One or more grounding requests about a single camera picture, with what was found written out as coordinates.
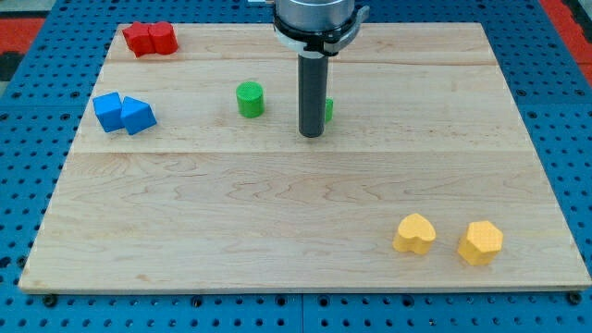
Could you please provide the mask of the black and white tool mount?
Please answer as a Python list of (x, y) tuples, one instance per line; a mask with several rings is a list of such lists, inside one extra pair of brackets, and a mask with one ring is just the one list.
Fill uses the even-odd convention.
[(356, 38), (369, 6), (274, 5), (277, 39), (299, 56), (336, 56)]

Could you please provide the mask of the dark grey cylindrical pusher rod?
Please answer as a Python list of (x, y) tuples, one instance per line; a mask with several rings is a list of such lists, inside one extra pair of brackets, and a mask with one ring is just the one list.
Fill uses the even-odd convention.
[(298, 56), (299, 132), (307, 138), (323, 134), (326, 121), (328, 58)]

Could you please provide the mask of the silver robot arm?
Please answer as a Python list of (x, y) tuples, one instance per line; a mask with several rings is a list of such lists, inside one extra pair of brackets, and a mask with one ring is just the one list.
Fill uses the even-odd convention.
[(354, 0), (277, 0), (274, 32), (298, 56), (299, 132), (307, 138), (325, 130), (328, 62), (358, 35), (369, 6)]

